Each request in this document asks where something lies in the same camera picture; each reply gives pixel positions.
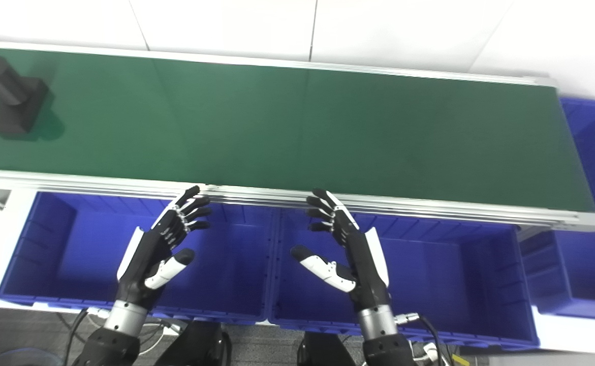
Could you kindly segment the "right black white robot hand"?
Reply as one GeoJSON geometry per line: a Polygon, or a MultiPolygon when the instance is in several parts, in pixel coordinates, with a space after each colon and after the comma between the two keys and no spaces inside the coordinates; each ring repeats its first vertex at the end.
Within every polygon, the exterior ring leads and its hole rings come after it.
{"type": "Polygon", "coordinates": [[[306,198],[307,215],[320,222],[312,232],[328,232],[344,249],[348,266],[325,259],[303,245],[291,248],[293,259],[328,285],[349,294],[356,312],[392,303],[385,255],[375,228],[362,231],[348,208],[330,191],[316,188],[306,198]]]}

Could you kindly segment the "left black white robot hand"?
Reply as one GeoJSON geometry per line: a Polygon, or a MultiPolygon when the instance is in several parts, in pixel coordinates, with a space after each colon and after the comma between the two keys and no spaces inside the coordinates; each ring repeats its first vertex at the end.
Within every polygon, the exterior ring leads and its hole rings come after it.
{"type": "Polygon", "coordinates": [[[124,256],[124,270],[117,276],[116,301],[153,310],[166,282],[157,280],[151,289],[151,278],[158,275],[161,266],[173,261],[172,251],[190,232],[209,228],[209,222],[198,220],[211,213],[209,202],[209,197],[200,196],[200,187],[193,186],[173,199],[148,231],[136,229],[132,237],[136,246],[130,256],[124,256]]]}

